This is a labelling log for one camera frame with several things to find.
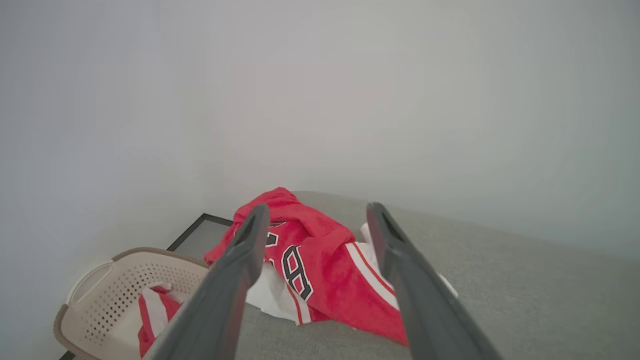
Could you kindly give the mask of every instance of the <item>red fabric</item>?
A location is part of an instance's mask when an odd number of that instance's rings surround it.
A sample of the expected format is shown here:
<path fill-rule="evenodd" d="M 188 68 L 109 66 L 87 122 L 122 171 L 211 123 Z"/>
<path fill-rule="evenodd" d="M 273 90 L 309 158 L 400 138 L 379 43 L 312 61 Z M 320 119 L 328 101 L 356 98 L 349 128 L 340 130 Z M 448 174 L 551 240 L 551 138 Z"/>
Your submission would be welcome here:
<path fill-rule="evenodd" d="M 289 271 L 295 272 L 298 263 L 290 250 L 294 246 L 302 262 L 304 275 L 312 288 L 312 292 L 306 297 L 311 321 L 334 319 L 407 345 L 397 304 L 394 307 L 385 301 L 355 265 L 353 254 L 357 256 L 360 251 L 353 252 L 353 248 L 357 247 L 351 245 L 351 254 L 347 249 L 346 244 L 355 241 L 353 233 L 320 211 L 302 204 L 285 188 L 263 193 L 239 208 L 234 215 L 234 224 L 227 230 L 221 243 L 205 254 L 204 259 L 208 264 L 213 264 L 222 256 L 253 207 L 261 203 L 266 203 L 271 213 L 269 236 L 272 241 L 274 236 L 277 237 L 277 242 L 272 245 L 269 245 L 268 238 L 264 260 L 272 262 L 286 281 L 282 258 L 289 250 L 286 261 Z M 388 287 L 382 279 L 379 281 Z M 293 278 L 292 283 L 292 290 L 305 299 L 301 277 Z"/>
<path fill-rule="evenodd" d="M 149 313 L 147 307 L 147 299 L 145 298 L 145 292 L 142 292 L 140 298 L 138 299 L 138 305 L 140 305 L 140 316 L 142 317 L 142 327 L 140 331 L 138 331 L 138 341 L 140 342 L 140 357 L 144 357 L 151 345 L 153 345 L 156 340 L 159 332 L 163 329 L 156 329 L 158 331 L 157 334 L 154 334 L 153 328 L 151 326 L 150 316 L 151 317 L 163 317 L 169 321 L 173 318 L 175 313 L 180 308 L 180 303 L 176 300 L 173 300 L 167 293 L 169 292 L 162 286 L 154 286 L 151 288 L 154 292 L 156 292 L 160 296 L 160 301 L 163 305 L 164 314 L 154 313 L 153 311 Z"/>

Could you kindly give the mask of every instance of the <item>black number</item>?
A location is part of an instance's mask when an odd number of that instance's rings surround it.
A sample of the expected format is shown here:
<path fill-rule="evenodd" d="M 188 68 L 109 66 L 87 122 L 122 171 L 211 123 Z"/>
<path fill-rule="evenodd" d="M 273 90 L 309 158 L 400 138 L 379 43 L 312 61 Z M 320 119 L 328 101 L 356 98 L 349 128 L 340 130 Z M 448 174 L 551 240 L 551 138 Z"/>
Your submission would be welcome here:
<path fill-rule="evenodd" d="M 291 270 L 292 265 L 289 264 L 289 258 L 292 258 L 292 262 L 294 263 L 293 270 Z M 289 283 L 289 286 L 291 286 L 304 301 L 309 299 L 314 289 L 311 287 L 311 283 L 305 274 L 305 265 L 302 263 L 297 246 L 291 245 L 282 254 L 282 273 L 284 274 L 285 280 Z M 297 278 L 300 278 L 302 289 L 298 289 L 295 285 Z"/>
<path fill-rule="evenodd" d="M 264 247 L 271 247 L 278 245 L 278 235 L 274 233 L 267 233 L 267 245 Z"/>

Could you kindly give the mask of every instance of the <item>red and white clothing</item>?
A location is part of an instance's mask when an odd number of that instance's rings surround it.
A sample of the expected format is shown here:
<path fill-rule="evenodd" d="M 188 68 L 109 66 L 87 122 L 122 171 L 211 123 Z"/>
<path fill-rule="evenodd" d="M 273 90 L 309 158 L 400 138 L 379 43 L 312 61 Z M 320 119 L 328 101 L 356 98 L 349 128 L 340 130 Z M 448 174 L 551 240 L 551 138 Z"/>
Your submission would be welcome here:
<path fill-rule="evenodd" d="M 285 188 L 266 192 L 234 215 L 221 243 L 205 255 L 213 264 L 247 215 L 266 203 L 271 214 L 265 265 L 247 302 L 296 324 L 333 319 L 407 345 L 393 287 L 382 278 L 366 243 Z M 262 301 L 262 294 L 272 294 Z"/>
<path fill-rule="evenodd" d="M 138 332 L 140 357 L 145 356 L 180 308 L 180 302 L 169 295 L 171 288 L 170 282 L 155 282 L 142 290 L 138 299 L 142 317 L 142 327 Z"/>

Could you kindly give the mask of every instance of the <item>laundry basket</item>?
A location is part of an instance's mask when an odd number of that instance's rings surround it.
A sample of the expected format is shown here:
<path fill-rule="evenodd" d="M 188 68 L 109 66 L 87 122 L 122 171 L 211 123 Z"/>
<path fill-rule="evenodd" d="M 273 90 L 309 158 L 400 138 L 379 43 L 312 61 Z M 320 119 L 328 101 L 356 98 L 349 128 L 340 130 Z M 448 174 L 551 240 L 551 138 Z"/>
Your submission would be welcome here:
<path fill-rule="evenodd" d="M 56 316 L 56 339 L 80 359 L 139 360 L 142 289 L 168 281 L 184 300 L 206 273 L 204 262 L 170 251 L 125 251 L 78 279 Z"/>

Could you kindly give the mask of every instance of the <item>gray bed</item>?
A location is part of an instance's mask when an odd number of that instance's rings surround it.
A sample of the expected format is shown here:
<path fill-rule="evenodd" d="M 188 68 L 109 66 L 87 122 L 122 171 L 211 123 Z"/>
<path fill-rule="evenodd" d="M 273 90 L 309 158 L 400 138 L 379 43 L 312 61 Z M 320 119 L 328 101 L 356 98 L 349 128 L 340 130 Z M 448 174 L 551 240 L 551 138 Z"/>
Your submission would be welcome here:
<path fill-rule="evenodd" d="M 295 194 L 361 240 L 358 229 L 365 222 L 366 201 L 319 192 Z M 387 208 L 456 288 L 506 359 L 640 358 L 637 261 Z M 236 355 L 268 360 L 409 358 L 407 348 L 341 323 L 297 327 L 250 305 Z"/>

